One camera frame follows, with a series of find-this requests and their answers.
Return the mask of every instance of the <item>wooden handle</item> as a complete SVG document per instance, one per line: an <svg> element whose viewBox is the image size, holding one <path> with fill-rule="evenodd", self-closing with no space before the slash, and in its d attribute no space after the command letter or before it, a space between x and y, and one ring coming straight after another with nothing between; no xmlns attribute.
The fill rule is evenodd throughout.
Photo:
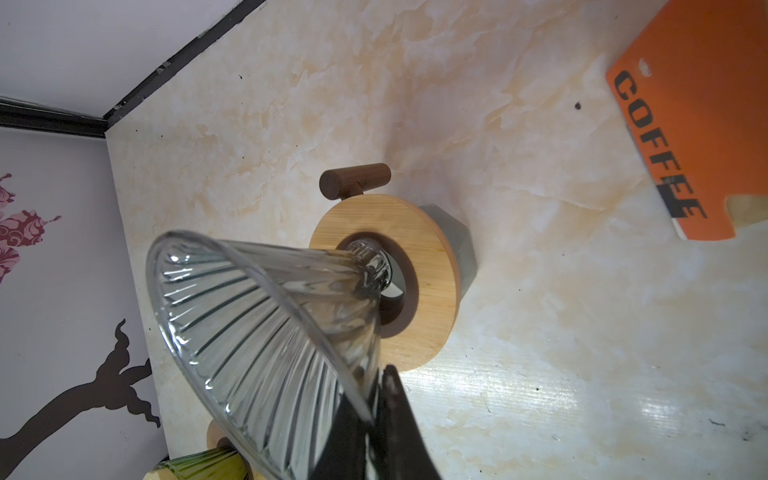
<svg viewBox="0 0 768 480"><path fill-rule="evenodd" d="M365 190L383 187L390 179L392 171L386 164L334 168L320 175L320 193L328 200L345 200L361 195Z"/></svg>

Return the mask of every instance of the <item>black lettering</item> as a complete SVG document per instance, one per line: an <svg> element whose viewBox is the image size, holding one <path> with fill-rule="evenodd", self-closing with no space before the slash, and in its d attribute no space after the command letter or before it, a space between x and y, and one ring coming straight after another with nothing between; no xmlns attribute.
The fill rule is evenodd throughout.
<svg viewBox="0 0 768 480"><path fill-rule="evenodd" d="M694 215L694 208L698 208L701 212L701 216L707 218L707 214L704 213L704 209L701 207L699 200L695 198L677 198L672 191L671 184L657 185L661 200L664 200L664 204L667 205L667 210L670 212L672 218L688 218Z"/></svg>
<svg viewBox="0 0 768 480"><path fill-rule="evenodd" d="M677 159L674 157L674 155L672 155L672 152L670 151L665 151L662 154L650 156L650 162L652 164L663 164L665 170L670 169L669 166L667 165L668 161L672 162L675 168L677 168L678 170L680 169L680 164L677 163Z"/></svg>
<svg viewBox="0 0 768 480"><path fill-rule="evenodd" d="M641 108L645 108L646 114L640 118L635 118L634 112L640 110ZM637 128L645 128L654 122L654 115L650 112L650 108L648 107L648 104L645 103L645 100L643 100L642 98L638 98L637 100L630 103L628 110L629 110L629 116L632 118L632 121L634 122L634 126Z"/></svg>
<svg viewBox="0 0 768 480"><path fill-rule="evenodd" d="M661 181L664 182L665 184L672 185L678 193L681 192L680 185L685 185L686 187L688 187L689 194L692 194L694 192L694 189L690 187L690 184L688 183L688 180L686 179L685 175L671 175L669 177L662 177Z"/></svg>
<svg viewBox="0 0 768 480"><path fill-rule="evenodd" d="M651 131L645 132L644 134L642 134L640 136L640 141L643 142L644 144L648 143L649 141L652 141L652 142L654 142L654 147L658 147L659 144L656 143L656 139L657 138L660 138L661 141L664 142L664 146L665 147L669 147L670 146L669 142L667 141L667 138L664 136L663 133L661 133L661 129L660 128L655 128L655 129L653 129Z"/></svg>
<svg viewBox="0 0 768 480"><path fill-rule="evenodd" d="M627 95L627 92L621 91L619 88L621 84L623 84L625 81L629 80L632 82L632 84L629 86L629 91L632 92L632 95L637 94L637 84L634 83L634 78L632 78L632 75L626 70L622 71L618 75L616 75L616 79L614 80L614 86L616 87L616 92L619 94L619 96L624 100L629 100L629 95Z"/></svg>

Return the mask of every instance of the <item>marble countertop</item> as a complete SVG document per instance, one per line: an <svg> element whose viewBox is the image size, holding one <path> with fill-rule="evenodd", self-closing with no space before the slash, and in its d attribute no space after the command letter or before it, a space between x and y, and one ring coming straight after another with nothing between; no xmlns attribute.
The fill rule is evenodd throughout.
<svg viewBox="0 0 768 480"><path fill-rule="evenodd" d="M210 416L154 326L151 241L306 247L320 174L385 162L377 192L439 205L478 258L402 375L443 478L762 478L768 225L680 240L604 80L663 4L272 0L110 129L170 454Z"/></svg>

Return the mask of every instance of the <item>clear glass cone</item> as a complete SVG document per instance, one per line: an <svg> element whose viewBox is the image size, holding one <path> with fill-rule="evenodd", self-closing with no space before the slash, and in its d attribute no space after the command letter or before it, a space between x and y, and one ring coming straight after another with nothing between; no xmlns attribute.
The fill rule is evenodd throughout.
<svg viewBox="0 0 768 480"><path fill-rule="evenodd" d="M342 394L372 423L381 258L364 243L301 250L187 231L150 249L147 287L168 348L267 476L311 476Z"/></svg>

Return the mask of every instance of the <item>wall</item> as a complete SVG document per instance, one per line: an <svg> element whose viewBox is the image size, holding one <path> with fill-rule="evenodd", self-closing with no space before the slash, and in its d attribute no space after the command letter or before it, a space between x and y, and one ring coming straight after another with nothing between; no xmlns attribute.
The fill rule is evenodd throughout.
<svg viewBox="0 0 768 480"><path fill-rule="evenodd" d="M0 177L6 174L0 478L20 449L37 442L9 478L141 478L167 449L146 378L147 346L107 146L0 129ZM41 219L15 229L33 210Z"/></svg>
<svg viewBox="0 0 768 480"><path fill-rule="evenodd" d="M100 117L237 3L0 2L0 96Z"/></svg>

